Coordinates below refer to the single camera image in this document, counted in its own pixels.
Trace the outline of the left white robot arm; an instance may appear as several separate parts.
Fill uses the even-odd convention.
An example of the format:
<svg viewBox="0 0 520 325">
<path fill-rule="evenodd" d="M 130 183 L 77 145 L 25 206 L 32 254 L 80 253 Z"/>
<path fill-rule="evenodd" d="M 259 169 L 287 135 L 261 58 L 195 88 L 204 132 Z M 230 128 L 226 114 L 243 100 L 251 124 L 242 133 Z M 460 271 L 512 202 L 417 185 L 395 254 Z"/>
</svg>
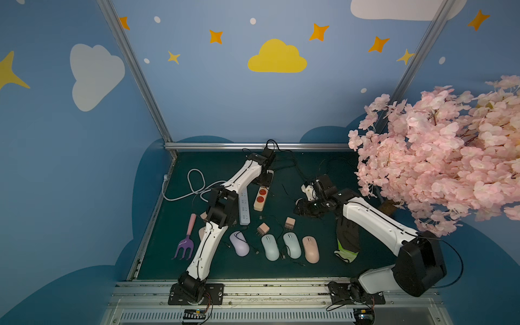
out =
<svg viewBox="0 0 520 325">
<path fill-rule="evenodd" d="M 262 153 L 251 153 L 242 168 L 222 185 L 211 189 L 207 205 L 204 237 L 195 256 L 177 281 L 182 292 L 199 300 L 219 243 L 239 216 L 239 197 L 251 183 L 265 185 L 275 151 L 265 147 Z"/>
</svg>

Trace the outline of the purple wireless mouse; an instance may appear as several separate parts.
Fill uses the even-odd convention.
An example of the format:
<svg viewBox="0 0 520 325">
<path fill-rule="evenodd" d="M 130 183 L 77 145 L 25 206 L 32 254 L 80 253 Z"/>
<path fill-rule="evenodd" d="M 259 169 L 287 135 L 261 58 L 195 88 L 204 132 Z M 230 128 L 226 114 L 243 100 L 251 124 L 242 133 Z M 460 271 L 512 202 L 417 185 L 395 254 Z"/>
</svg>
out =
<svg viewBox="0 0 520 325">
<path fill-rule="evenodd" d="M 250 246 L 246 241 L 244 235 L 240 231 L 233 232 L 230 235 L 230 242 L 238 257 L 245 257 L 250 252 Z"/>
</svg>

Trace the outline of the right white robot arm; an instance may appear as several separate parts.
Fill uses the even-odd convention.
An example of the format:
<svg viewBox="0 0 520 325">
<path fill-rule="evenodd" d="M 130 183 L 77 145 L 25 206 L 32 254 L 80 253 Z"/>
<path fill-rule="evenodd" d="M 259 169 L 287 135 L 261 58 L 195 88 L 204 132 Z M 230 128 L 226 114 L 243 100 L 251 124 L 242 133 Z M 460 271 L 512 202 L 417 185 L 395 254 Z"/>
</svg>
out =
<svg viewBox="0 0 520 325">
<path fill-rule="evenodd" d="M 395 256 L 393 265 L 370 269 L 352 278 L 348 291 L 353 301 L 365 301 L 369 295 L 403 290 L 419 297 L 447 275 L 440 240 L 431 232 L 418 232 L 367 203 L 353 190 L 338 190 L 327 175 L 307 181 L 305 194 L 297 200 L 295 214 L 321 217 L 328 212 L 338 216 L 337 236 L 344 237 L 341 249 L 345 261 L 352 262 L 360 251 L 359 230 L 365 229 Z"/>
</svg>

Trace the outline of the light green wireless mouse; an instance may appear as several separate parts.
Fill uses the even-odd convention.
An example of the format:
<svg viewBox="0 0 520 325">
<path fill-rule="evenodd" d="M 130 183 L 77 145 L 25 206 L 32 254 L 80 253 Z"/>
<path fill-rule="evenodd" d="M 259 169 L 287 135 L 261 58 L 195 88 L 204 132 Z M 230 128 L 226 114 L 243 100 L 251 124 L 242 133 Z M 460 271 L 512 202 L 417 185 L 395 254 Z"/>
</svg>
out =
<svg viewBox="0 0 520 325">
<path fill-rule="evenodd" d="M 269 261 L 277 261 L 280 257 L 280 251 L 275 237 L 272 234 L 262 236 L 261 243 L 264 247 L 265 256 Z"/>
</svg>

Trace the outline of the cream red power strip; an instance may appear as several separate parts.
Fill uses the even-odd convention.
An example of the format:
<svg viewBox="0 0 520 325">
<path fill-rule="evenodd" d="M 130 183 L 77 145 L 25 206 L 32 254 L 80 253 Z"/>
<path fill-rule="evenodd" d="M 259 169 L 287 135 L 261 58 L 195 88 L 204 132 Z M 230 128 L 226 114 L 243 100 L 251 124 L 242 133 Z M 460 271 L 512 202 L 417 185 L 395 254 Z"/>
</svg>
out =
<svg viewBox="0 0 520 325">
<path fill-rule="evenodd" d="M 265 207 L 265 203 L 269 194 L 269 188 L 261 186 L 257 192 L 256 199 L 253 204 L 253 209 L 258 212 L 262 212 Z"/>
</svg>

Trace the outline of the white power strip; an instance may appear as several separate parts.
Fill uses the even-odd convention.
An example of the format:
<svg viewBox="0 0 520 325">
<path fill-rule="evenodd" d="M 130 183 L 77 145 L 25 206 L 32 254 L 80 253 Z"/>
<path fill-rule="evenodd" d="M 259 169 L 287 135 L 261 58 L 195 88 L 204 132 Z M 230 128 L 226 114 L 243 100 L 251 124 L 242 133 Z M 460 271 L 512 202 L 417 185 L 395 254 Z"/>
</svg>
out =
<svg viewBox="0 0 520 325">
<path fill-rule="evenodd" d="M 248 226 L 250 222 L 249 196 L 247 189 L 244 189 L 239 194 L 239 224 L 241 226 Z"/>
</svg>

